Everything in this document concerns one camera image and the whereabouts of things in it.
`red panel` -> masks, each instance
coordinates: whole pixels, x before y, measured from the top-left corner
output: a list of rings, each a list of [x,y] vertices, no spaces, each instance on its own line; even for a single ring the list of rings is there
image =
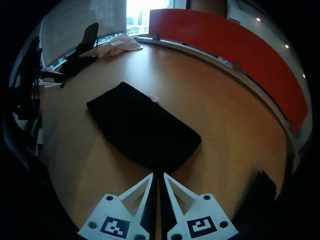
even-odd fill
[[[308,107],[285,61],[264,40],[237,23],[205,12],[181,9],[150,11],[149,34],[183,42],[235,63],[277,102],[297,132]]]

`black cushion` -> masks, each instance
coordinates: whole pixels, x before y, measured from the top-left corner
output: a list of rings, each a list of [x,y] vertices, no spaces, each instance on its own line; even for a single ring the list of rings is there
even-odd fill
[[[194,130],[124,82],[87,107],[120,152],[154,172],[173,172],[201,143]]]

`black object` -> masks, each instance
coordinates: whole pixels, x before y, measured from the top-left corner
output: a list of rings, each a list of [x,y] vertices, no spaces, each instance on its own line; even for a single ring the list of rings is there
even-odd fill
[[[194,130],[124,82],[87,106],[120,152],[154,172],[173,172],[201,143]]]
[[[272,224],[276,185],[264,172],[259,172],[232,223],[241,239],[264,239]]]
[[[70,77],[74,77],[84,69],[86,66],[96,61],[96,57],[74,57],[72,60],[66,61],[59,72],[54,78],[55,82],[64,82]]]
[[[82,42],[78,44],[78,46],[76,47],[76,51],[68,56],[66,60],[72,60],[73,58],[83,54],[84,52],[93,49],[95,41],[97,41],[98,45],[98,29],[99,24],[97,22],[88,26],[84,31]]]
[[[161,211],[161,239],[168,240],[167,233],[177,224],[177,221],[163,175],[159,177],[159,193]]]

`white roller blind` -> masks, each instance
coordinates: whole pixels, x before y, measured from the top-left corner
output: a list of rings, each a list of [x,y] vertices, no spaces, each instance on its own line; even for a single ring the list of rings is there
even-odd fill
[[[85,29],[99,24],[98,36],[126,31],[126,0],[63,0],[44,18],[41,42],[46,66],[82,41]]]

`curved desk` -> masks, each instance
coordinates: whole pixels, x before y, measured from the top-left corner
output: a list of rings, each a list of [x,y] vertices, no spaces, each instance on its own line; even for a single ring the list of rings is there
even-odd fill
[[[229,218],[249,182],[265,170],[280,192],[286,137],[249,91],[219,70],[178,52],[143,50],[102,58],[44,95],[45,164],[67,213],[81,228],[106,193],[120,195],[150,170],[102,135],[86,103],[124,81],[194,129],[202,144],[171,176],[197,194],[211,193]]]

